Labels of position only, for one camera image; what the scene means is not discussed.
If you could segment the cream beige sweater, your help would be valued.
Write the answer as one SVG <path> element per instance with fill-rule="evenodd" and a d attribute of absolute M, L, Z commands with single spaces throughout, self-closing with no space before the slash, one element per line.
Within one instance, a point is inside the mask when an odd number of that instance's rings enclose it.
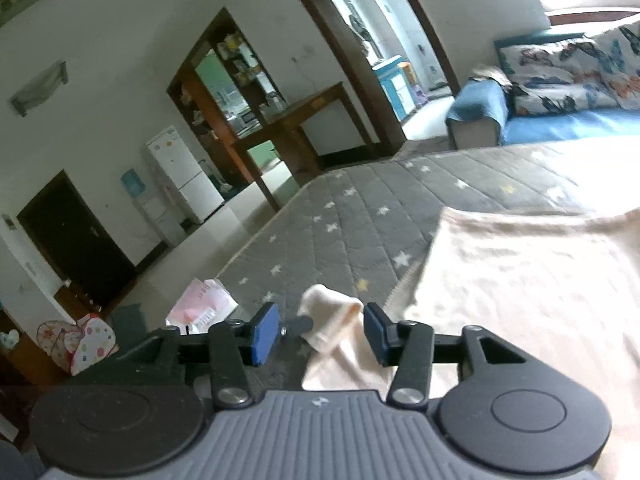
<path fill-rule="evenodd" d="M 445 210 L 399 323 L 323 285 L 296 476 L 634 479 L 639 215 Z"/>

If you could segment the dark entrance door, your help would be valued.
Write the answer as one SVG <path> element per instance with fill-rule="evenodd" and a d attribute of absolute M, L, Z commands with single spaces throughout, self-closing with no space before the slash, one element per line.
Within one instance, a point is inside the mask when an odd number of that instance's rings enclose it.
<path fill-rule="evenodd" d="M 136 267 L 106 232 L 65 171 L 17 215 L 20 225 L 62 281 L 101 309 L 128 294 Z"/>

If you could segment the white refrigerator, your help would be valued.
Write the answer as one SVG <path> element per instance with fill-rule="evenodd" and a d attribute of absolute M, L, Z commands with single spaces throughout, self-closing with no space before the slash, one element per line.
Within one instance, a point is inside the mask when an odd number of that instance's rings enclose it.
<path fill-rule="evenodd" d="M 224 204 L 224 198 L 174 126 L 154 136 L 146 147 L 170 195 L 192 222 L 204 223 Z"/>

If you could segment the butterfly print pillow flat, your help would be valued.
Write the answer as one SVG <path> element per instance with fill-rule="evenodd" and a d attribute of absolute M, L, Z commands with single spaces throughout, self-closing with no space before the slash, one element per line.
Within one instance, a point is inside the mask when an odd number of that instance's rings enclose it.
<path fill-rule="evenodd" d="M 512 110 L 542 116 L 616 107 L 603 80 L 601 54 L 585 38 L 500 48 L 500 65 L 512 84 Z"/>

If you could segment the teal corner sofa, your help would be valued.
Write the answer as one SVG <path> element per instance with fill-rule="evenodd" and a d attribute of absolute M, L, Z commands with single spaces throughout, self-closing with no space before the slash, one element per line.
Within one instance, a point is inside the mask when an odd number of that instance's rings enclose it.
<path fill-rule="evenodd" d="M 551 44 L 587 38 L 587 34 L 555 32 L 552 29 L 506 38 L 495 43 L 496 52 L 520 44 Z M 512 110 L 512 84 L 498 63 L 480 67 L 462 87 L 446 116 L 446 126 L 454 146 L 488 148 L 551 141 L 568 141 L 595 136 L 629 136 L 639 131 L 639 110 L 619 105 L 563 115 L 518 116 Z"/>

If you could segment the dark wooden display shelf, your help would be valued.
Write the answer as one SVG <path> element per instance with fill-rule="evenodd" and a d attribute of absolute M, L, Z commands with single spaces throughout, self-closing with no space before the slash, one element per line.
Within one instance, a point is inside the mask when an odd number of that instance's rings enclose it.
<path fill-rule="evenodd" d="M 209 161 L 205 170 L 231 198 L 253 182 L 234 144 L 259 131 L 285 99 L 228 10 L 221 10 L 167 88 Z"/>

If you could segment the dark wooden console table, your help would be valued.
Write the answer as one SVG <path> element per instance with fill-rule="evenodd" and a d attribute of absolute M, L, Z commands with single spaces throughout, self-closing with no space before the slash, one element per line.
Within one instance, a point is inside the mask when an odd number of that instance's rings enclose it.
<path fill-rule="evenodd" d="M 314 180 L 322 174 L 324 167 L 317 151 L 304 133 L 303 123 L 308 122 L 334 102 L 341 103 L 363 140 L 364 160 L 376 159 L 378 150 L 341 82 L 289 105 L 276 116 L 269 118 L 260 130 L 232 144 L 235 153 L 275 212 L 281 209 L 281 205 L 266 185 L 262 172 L 248 151 L 265 142 L 271 142 L 297 183 L 304 185 L 309 180 Z"/>

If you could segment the blue white small cabinet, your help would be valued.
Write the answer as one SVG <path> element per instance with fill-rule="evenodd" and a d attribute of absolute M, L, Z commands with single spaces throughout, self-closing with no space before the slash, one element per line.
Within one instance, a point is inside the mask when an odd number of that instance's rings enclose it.
<path fill-rule="evenodd" d="M 404 122 L 416 110 L 411 87 L 401 64 L 405 59 L 401 55 L 386 58 L 372 66 L 386 98 L 390 101 L 396 118 Z"/>

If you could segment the grey quilted star table cover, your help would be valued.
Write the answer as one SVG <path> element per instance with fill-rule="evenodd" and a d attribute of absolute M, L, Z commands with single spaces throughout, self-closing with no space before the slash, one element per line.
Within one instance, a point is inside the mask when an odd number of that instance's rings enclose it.
<path fill-rule="evenodd" d="M 362 310 L 479 325 L 597 393 L 639 399 L 639 140 L 518 144 L 371 162 L 305 185 L 219 273 L 246 316 L 311 332 L 248 380 L 388 393 Z"/>

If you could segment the butterfly print pillow upright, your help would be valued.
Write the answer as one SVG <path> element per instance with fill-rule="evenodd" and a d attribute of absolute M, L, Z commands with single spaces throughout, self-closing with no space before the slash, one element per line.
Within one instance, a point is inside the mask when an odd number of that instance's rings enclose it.
<path fill-rule="evenodd" d="M 602 80 L 624 110 L 639 109 L 639 36 L 638 14 L 587 36 L 598 49 Z"/>

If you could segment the polka dot play tent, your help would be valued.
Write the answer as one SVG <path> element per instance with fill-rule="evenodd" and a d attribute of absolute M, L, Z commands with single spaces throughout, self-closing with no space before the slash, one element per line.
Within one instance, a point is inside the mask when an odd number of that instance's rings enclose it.
<path fill-rule="evenodd" d="M 42 323 L 37 330 L 37 344 L 59 368 L 72 376 L 118 350 L 114 330 L 96 314 L 87 314 L 75 324 Z"/>

